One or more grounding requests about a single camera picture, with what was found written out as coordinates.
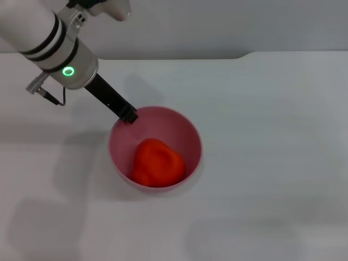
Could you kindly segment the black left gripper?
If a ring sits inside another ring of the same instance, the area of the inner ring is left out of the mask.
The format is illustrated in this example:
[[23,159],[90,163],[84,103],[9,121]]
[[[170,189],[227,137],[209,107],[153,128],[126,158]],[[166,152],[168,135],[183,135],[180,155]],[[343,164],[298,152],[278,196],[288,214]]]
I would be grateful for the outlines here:
[[136,109],[99,74],[85,86],[85,89],[116,114],[124,123],[133,124],[138,118]]

